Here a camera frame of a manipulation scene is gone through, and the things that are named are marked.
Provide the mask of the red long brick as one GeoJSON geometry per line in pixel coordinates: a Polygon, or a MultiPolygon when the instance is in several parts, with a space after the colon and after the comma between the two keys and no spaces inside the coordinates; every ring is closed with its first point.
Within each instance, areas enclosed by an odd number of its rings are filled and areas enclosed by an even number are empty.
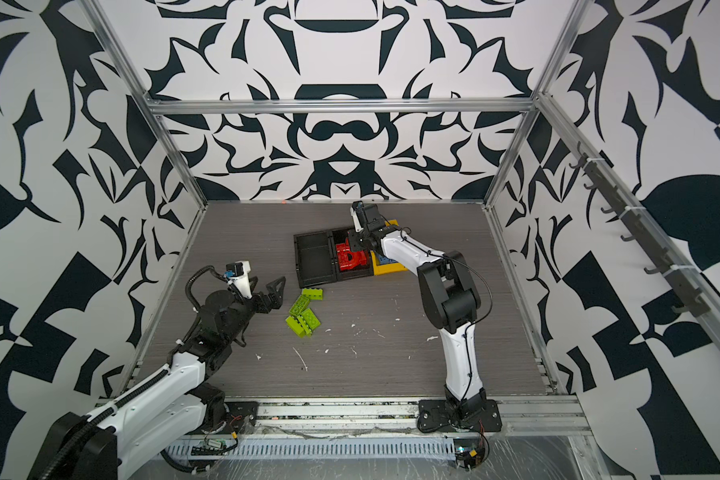
{"type": "Polygon", "coordinates": [[[353,259],[353,252],[347,240],[345,240],[343,243],[337,243],[335,245],[335,249],[337,259],[340,262],[349,262],[353,259]]]}

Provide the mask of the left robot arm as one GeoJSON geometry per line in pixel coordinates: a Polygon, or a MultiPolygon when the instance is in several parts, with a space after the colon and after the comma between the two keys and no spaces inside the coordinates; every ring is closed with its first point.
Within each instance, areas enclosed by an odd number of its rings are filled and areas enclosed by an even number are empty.
{"type": "Polygon", "coordinates": [[[282,307],[285,277],[256,288],[247,261],[219,272],[207,265],[186,282],[195,319],[166,362],[120,396],[84,414],[67,413],[49,429],[32,479],[128,479],[180,437],[226,426],[225,395],[210,378],[258,314],[282,307]]]}

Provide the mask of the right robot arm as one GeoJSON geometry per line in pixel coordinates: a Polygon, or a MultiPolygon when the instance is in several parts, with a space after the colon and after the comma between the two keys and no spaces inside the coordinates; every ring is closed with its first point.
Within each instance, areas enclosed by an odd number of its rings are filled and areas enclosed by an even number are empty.
{"type": "Polygon", "coordinates": [[[404,228],[390,223],[375,204],[356,201],[350,213],[352,249],[370,250],[417,277],[425,316],[439,331],[443,345],[446,405],[460,420],[476,414],[487,402],[475,348],[481,298],[464,256],[415,240],[404,228]]]}

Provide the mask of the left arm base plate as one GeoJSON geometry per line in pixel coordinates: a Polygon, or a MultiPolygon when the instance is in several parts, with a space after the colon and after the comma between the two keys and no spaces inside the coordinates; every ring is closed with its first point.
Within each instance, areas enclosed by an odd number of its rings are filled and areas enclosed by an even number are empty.
{"type": "Polygon", "coordinates": [[[256,425],[257,401],[225,401],[209,406],[199,427],[188,435],[216,435],[242,433],[256,425]]]}

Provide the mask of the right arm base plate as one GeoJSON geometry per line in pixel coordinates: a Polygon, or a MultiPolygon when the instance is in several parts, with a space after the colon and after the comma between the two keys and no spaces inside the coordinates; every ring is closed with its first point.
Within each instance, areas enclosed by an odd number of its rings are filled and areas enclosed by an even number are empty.
{"type": "Polygon", "coordinates": [[[445,399],[420,400],[416,428],[422,433],[480,431],[498,433],[503,428],[498,404],[475,398],[462,407],[445,399]]]}

